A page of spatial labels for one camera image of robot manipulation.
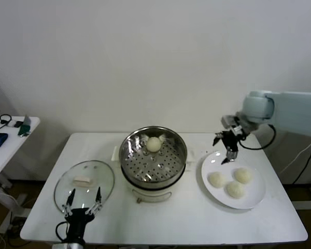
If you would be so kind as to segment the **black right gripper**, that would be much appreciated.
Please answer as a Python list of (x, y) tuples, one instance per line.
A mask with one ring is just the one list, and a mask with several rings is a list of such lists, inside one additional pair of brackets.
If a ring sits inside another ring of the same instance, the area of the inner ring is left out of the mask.
[(225, 130), (215, 133), (213, 140), (213, 146), (215, 146), (220, 140), (222, 140), (225, 148), (227, 149), (226, 157), (222, 161), (222, 165), (232, 162), (237, 158), (238, 154), (238, 138), (231, 130)]

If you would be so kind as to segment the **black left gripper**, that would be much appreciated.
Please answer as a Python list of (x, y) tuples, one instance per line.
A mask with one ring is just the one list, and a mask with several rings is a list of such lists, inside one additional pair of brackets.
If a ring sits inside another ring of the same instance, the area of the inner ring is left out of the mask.
[(66, 243), (85, 243), (84, 233), (86, 225), (94, 220), (97, 213), (102, 208), (102, 195), (101, 188), (98, 187), (95, 202), (91, 207), (87, 208), (78, 208), (72, 209), (72, 203), (74, 200), (76, 189), (74, 188), (65, 204), (62, 204), (63, 213), (65, 220), (68, 222), (68, 232), (67, 236), (64, 239)]

